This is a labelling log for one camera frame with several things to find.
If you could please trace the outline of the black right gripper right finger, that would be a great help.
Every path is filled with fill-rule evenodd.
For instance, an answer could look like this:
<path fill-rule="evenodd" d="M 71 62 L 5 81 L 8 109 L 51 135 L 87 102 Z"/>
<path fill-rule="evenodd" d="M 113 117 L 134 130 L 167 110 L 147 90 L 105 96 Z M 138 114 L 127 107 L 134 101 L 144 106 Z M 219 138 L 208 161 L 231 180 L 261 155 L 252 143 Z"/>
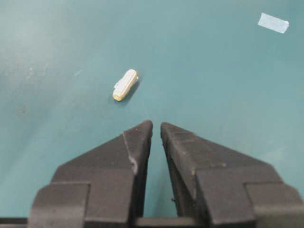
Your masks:
<path fill-rule="evenodd" d="M 304 202 L 264 161 L 171 123 L 161 139 L 179 215 L 211 228 L 301 228 Z"/>

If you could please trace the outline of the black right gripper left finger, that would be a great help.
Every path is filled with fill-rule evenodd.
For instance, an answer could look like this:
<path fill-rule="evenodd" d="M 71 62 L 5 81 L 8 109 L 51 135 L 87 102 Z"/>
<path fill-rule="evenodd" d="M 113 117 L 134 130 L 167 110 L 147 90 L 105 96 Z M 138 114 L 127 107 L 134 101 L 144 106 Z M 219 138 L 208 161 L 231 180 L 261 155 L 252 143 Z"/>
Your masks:
<path fill-rule="evenodd" d="M 33 202 L 30 228 L 128 228 L 143 215 L 152 122 L 60 165 Z"/>

